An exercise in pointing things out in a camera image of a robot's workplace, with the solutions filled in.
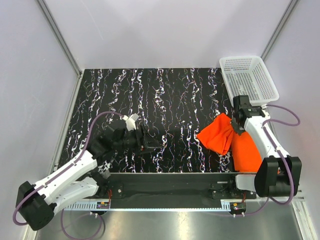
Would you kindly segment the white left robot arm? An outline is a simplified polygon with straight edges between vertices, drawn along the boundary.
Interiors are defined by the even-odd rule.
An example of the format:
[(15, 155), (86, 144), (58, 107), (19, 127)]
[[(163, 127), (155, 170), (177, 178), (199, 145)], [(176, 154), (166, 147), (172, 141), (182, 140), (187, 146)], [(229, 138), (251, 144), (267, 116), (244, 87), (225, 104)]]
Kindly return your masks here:
[(103, 156), (126, 150), (141, 155), (161, 147), (144, 124), (117, 120), (49, 176), (33, 184), (29, 181), (22, 183), (18, 188), (12, 219), (20, 225), (17, 221), (17, 214), (20, 214), (24, 219), (22, 225), (28, 225), (34, 231), (40, 230), (65, 207), (88, 197), (104, 198), (108, 194), (108, 180), (98, 173)]

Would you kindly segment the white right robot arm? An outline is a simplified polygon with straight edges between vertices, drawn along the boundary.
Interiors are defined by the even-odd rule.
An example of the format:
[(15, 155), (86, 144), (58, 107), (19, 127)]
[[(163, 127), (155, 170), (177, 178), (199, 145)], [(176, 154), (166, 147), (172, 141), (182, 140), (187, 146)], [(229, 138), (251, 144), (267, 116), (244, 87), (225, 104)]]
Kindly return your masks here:
[(261, 164), (255, 174), (237, 174), (227, 185), (228, 195), (236, 199), (251, 191), (262, 198), (287, 197), (291, 201), (298, 192), (302, 162), (291, 156), (272, 133), (268, 124), (274, 119), (266, 111), (267, 105), (253, 106), (247, 95), (239, 95), (233, 98), (233, 108), (231, 125), (236, 133), (249, 134)]

